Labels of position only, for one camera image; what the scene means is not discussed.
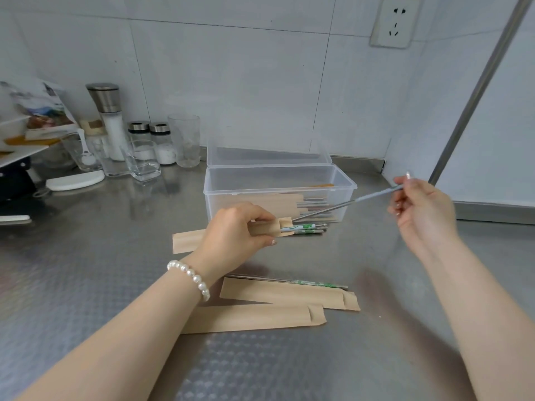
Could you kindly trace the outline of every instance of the white spoon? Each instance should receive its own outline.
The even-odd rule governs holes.
[[[80,135],[80,141],[82,142],[82,163],[86,166],[94,165],[97,160],[93,154],[89,151],[86,144],[86,136],[82,128],[78,128],[78,135]]]

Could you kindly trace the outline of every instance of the glass jar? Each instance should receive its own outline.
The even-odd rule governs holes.
[[[148,121],[132,121],[128,123],[128,138],[131,141],[149,140],[149,132]]]
[[[156,157],[161,165],[172,165],[177,161],[177,151],[171,139],[171,130],[165,122],[150,124],[150,137],[156,143]]]

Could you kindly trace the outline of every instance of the woman's left hand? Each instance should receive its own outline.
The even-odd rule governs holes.
[[[272,236],[251,236],[247,229],[251,220],[274,219],[273,214],[250,202],[220,209],[208,224],[199,247],[182,261],[195,269],[210,286],[258,250],[277,243]]]

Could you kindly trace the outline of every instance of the stainless steel countertop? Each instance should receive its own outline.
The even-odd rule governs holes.
[[[166,167],[145,184],[106,179],[16,203],[34,222],[0,227],[0,399],[161,276],[176,257],[171,234],[206,226],[204,170]],[[380,175],[349,175],[354,197],[388,187]],[[324,236],[281,238],[238,269],[348,285],[360,313],[325,310],[327,323],[313,328],[182,336],[151,399],[472,399],[444,312],[387,201],[353,205]],[[464,222],[460,230],[533,316],[535,227]]]

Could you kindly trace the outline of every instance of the glass cup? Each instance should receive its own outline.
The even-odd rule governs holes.
[[[149,140],[129,141],[121,146],[126,165],[133,178],[147,181],[162,174],[155,149],[156,144]]]
[[[102,169],[102,165],[94,155],[90,153],[84,154],[80,135],[66,135],[62,138],[62,143],[65,149],[67,149],[67,152],[69,152],[70,157],[73,158],[78,168],[83,172],[94,172],[95,170]]]
[[[104,170],[105,175],[108,177],[117,177],[130,174],[130,169],[123,160],[117,161],[110,157],[111,147],[107,135],[88,136],[86,137],[86,142],[89,151],[102,164],[102,170]]]
[[[177,164],[181,167],[197,166],[201,161],[200,118],[197,115],[171,114],[167,119],[177,150]]]

